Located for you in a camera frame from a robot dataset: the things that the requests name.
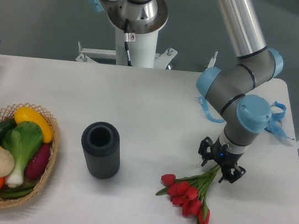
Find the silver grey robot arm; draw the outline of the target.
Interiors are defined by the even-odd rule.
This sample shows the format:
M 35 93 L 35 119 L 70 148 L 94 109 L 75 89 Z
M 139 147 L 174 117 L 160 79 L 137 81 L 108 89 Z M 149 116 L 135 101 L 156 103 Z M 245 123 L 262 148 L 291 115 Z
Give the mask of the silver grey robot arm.
M 283 59 L 266 46 L 251 0 L 217 0 L 238 64 L 228 71 L 209 67 L 196 88 L 225 120 L 218 139 L 205 138 L 202 160 L 215 161 L 230 183 L 245 170 L 238 160 L 271 119 L 270 104 L 252 90 L 277 76 Z M 168 20 L 164 0 L 88 0 L 97 12 L 107 12 L 115 27 L 116 63 L 155 68 L 157 35 Z

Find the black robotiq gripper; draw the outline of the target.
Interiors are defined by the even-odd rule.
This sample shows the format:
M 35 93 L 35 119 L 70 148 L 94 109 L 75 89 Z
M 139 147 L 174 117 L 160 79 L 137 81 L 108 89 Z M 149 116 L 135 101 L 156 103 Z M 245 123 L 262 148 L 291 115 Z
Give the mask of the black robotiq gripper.
M 210 137 L 205 137 L 200 142 L 198 154 L 202 159 L 202 167 L 210 160 L 221 166 L 222 177 L 219 179 L 219 183 L 225 180 L 232 184 L 246 173 L 246 170 L 238 165 L 238 160 L 243 154 L 229 152 L 227 145 L 222 146 L 220 143 L 213 143 Z

